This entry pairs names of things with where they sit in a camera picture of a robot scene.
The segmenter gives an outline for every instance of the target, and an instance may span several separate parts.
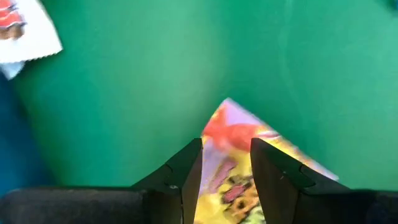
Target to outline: green surface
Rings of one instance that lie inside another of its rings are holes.
[[[350,187],[398,190],[398,17],[382,0],[44,0],[65,50],[15,80],[62,184],[131,185],[227,96]]]

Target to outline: black holder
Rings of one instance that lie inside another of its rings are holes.
[[[2,224],[193,223],[200,187],[201,139],[194,139],[129,188],[32,188],[0,201]]]
[[[261,139],[251,164],[267,224],[398,223],[397,192],[351,190]]]
[[[130,188],[15,190],[0,201],[0,222],[192,224],[201,149],[194,139]],[[267,224],[398,223],[397,192],[351,190],[261,139],[252,140],[251,163]]]

